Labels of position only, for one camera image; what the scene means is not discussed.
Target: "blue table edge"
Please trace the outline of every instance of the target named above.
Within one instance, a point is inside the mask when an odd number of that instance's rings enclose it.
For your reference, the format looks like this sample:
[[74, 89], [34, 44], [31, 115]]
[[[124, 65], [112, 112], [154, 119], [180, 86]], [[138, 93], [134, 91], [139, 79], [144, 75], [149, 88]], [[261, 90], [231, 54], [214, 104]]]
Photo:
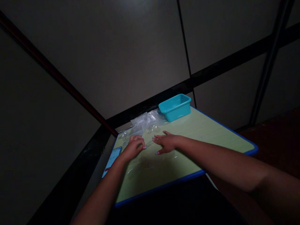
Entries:
[[[232, 129], [229, 129], [228, 127], [226, 127], [226, 126], [224, 126], [223, 124], [219, 123], [217, 120], [215, 120], [215, 119], [213, 119], [213, 118], [211, 118], [211, 119], [212, 119], [213, 121], [217, 122], [218, 124], [222, 125], [222, 126], [225, 127], [226, 129], [230, 130], [230, 131], [233, 132], [234, 134], [238, 135], [239, 137], [243, 138], [244, 140], [248, 141], [250, 144], [252, 144], [252, 145], [254, 146], [254, 149], [249, 150], [248, 152], [245, 152], [245, 153], [244, 153], [245, 155], [253, 156], [253, 155], [255, 155], [255, 154], [258, 152], [258, 146], [257, 146], [256, 144], [254, 144], [253, 142], [251, 142], [251, 141], [249, 141], [248, 139], [244, 138], [242, 135], [239, 135], [238, 133], [236, 133], [236, 132], [233, 131]], [[190, 175], [187, 175], [187, 176], [185, 176], [185, 177], [179, 178], [179, 179], [174, 180], [174, 181], [171, 181], [171, 182], [169, 182], [169, 183], [167, 183], [167, 184], [161, 185], [161, 186], [156, 187], [156, 188], [153, 188], [153, 189], [151, 189], [151, 190], [149, 190], [149, 191], [143, 192], [143, 193], [138, 194], [138, 195], [136, 195], [136, 196], [133, 196], [133, 197], [131, 197], [131, 198], [125, 199], [125, 200], [123, 200], [123, 201], [120, 201], [120, 202], [116, 203], [114, 207], [115, 207], [115, 208], [118, 208], [118, 207], [123, 206], [123, 205], [125, 205], [126, 203], [128, 203], [128, 202], [130, 202], [130, 201], [132, 201], [132, 200], [134, 200], [134, 199], [137, 199], [137, 198], [139, 198], [139, 197], [141, 197], [141, 196], [143, 196], [143, 195], [150, 194], [150, 193], [152, 193], [152, 192], [158, 191], [159, 189], [163, 189], [163, 188], [172, 186], [172, 185], [177, 184], [177, 183], [182, 183], [182, 182], [191, 180], [191, 179], [196, 178], [196, 177], [198, 177], [198, 176], [204, 175], [205, 173], [206, 173], [206, 172], [205, 172], [204, 170], [199, 170], [199, 171], [194, 172], [194, 173], [192, 173], [192, 174], [190, 174]]]

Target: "wall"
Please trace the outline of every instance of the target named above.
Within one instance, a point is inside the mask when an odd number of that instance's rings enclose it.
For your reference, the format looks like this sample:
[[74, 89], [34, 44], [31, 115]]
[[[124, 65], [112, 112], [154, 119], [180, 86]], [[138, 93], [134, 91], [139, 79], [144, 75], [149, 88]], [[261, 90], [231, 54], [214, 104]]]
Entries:
[[300, 40], [279, 49], [257, 122], [300, 106]]
[[268, 36], [280, 0], [180, 0], [191, 72]]
[[197, 108], [231, 129], [249, 123], [266, 54], [195, 88]]
[[287, 22], [287, 28], [300, 22], [300, 0], [295, 0], [290, 17]]
[[1, 215], [26, 224], [100, 124], [2, 29]]
[[109, 118], [189, 78], [176, 1], [5, 1], [3, 13]]
[[[279, 0], [180, 1], [191, 72], [272, 33]], [[231, 129], [249, 123], [265, 55], [194, 89], [197, 108]]]

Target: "table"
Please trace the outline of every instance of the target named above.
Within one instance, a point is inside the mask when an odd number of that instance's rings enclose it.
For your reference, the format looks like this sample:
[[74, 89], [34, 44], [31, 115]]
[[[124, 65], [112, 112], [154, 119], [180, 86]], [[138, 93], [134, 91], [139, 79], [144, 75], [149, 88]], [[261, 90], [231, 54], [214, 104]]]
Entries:
[[[220, 145], [247, 155], [254, 155], [258, 151], [258, 147], [254, 143], [192, 106], [189, 115], [161, 126], [151, 133], [145, 131], [143, 135], [145, 143], [151, 142], [155, 134], [163, 135], [163, 130]], [[124, 143], [119, 135], [114, 149]], [[155, 155], [155, 152], [160, 149], [160, 145], [153, 143], [128, 164], [115, 207], [141, 195], [205, 174], [204, 170], [177, 150], [163, 155]]]

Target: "turquoise plastic bin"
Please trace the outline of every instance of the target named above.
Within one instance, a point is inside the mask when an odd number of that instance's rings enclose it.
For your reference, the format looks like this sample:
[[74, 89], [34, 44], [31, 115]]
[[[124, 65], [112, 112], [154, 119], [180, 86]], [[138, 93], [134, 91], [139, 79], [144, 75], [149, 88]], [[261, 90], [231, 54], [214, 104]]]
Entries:
[[167, 120], [172, 122], [191, 113], [190, 101], [190, 97], [179, 94], [160, 103], [158, 107], [165, 114]]

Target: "clear plastic bag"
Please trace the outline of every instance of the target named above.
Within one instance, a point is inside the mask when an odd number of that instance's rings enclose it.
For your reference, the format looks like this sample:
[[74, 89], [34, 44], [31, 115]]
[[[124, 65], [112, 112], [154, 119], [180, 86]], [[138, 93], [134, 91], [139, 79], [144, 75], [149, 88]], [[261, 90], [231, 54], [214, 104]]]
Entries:
[[142, 115], [131, 120], [132, 128], [130, 130], [122, 131], [119, 136], [119, 139], [123, 139], [122, 147], [125, 148], [130, 140], [132, 135], [143, 136], [144, 132], [147, 130], [148, 133], [152, 131], [159, 132], [159, 126], [165, 125], [168, 123], [164, 114], [161, 113], [159, 108], [154, 109], [150, 112], [145, 112]]

